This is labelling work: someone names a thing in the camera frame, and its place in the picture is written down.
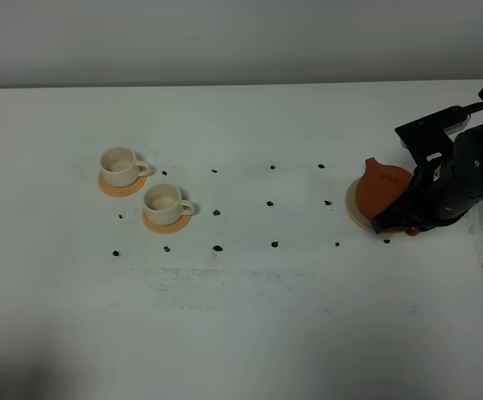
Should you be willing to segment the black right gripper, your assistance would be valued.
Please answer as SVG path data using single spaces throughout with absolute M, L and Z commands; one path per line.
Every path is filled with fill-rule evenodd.
M 483 162 L 449 157 L 416 167 L 407 195 L 375 215 L 375 233 L 451 225 L 483 200 Z

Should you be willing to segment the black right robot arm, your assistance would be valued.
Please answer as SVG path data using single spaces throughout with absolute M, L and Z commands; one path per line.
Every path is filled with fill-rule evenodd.
M 372 218 L 376 233 L 449 226 L 483 200 L 483 124 L 450 139 L 425 122 L 396 129 L 416 162 L 408 188 Z

